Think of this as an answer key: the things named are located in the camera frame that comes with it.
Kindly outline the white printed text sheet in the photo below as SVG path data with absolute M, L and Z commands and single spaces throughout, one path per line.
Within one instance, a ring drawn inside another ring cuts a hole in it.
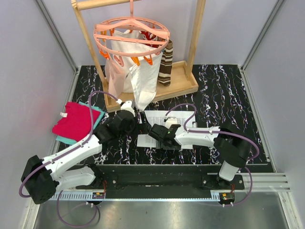
M 182 126 L 182 129 L 186 119 L 193 114 L 193 111 L 171 111 L 167 116 L 165 116 L 166 113 L 167 111 L 145 111 L 147 121 L 151 126 L 154 124 L 165 125 L 165 117 L 175 117 L 177 118 L 177 123 Z M 149 135 L 138 135 L 137 147 L 161 148 L 160 144 Z

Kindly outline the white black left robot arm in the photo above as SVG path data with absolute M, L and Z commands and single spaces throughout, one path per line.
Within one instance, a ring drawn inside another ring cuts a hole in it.
M 35 204 L 42 204 L 58 192 L 75 187 L 99 189 L 106 180 L 94 164 L 79 169 L 72 167 L 102 151 L 112 141 L 130 133 L 147 134 L 151 125 L 145 112 L 140 120 L 127 110 L 119 111 L 112 119 L 96 127 L 92 134 L 70 147 L 45 158 L 37 155 L 28 159 L 21 177 L 22 186 Z

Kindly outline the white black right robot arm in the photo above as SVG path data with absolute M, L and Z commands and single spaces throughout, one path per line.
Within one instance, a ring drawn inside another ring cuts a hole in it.
M 230 126 L 193 128 L 180 124 L 154 124 L 148 135 L 161 144 L 161 148 L 180 149 L 185 145 L 204 146 L 215 149 L 223 159 L 216 177 L 218 187 L 229 188 L 235 174 L 246 166 L 254 143 L 241 132 Z

